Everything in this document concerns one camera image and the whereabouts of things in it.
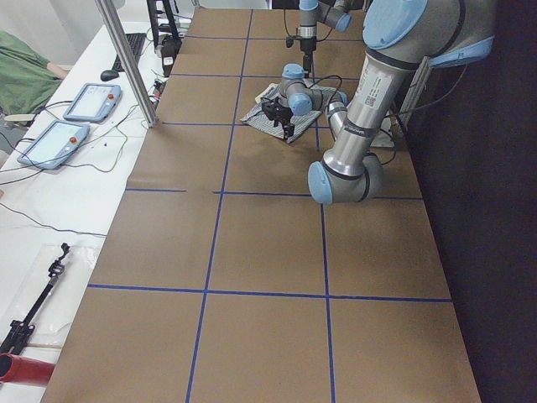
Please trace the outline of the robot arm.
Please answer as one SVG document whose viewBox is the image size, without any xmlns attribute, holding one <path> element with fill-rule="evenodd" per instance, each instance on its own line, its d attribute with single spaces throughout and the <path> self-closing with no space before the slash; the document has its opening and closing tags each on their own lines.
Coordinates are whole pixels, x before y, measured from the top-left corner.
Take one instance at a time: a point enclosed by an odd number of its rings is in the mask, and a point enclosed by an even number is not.
<svg viewBox="0 0 537 403">
<path fill-rule="evenodd" d="M 319 42 L 317 39 L 317 24 L 321 23 L 331 30 L 345 32 L 352 20 L 349 14 L 352 5 L 353 1 L 347 0 L 335 1 L 333 5 L 314 0 L 300 0 L 300 24 L 295 30 L 295 34 L 289 33 L 286 15 L 284 15 L 286 47 L 292 47 L 296 41 L 300 43 L 300 51 L 303 53 L 302 66 L 306 77 L 312 72 L 314 52 Z"/>
<path fill-rule="evenodd" d="M 293 116 L 322 111 L 335 136 L 332 148 L 308 170 L 316 202 L 360 202 L 378 191 L 383 167 L 370 146 L 404 79 L 424 58 L 442 68 L 487 57 L 496 11 L 494 1 L 373 2 L 363 21 L 365 60 L 351 101 L 307 86 L 299 65 L 284 67 L 278 95 L 262 101 L 268 120 L 288 138 L 295 130 Z"/>
</svg>

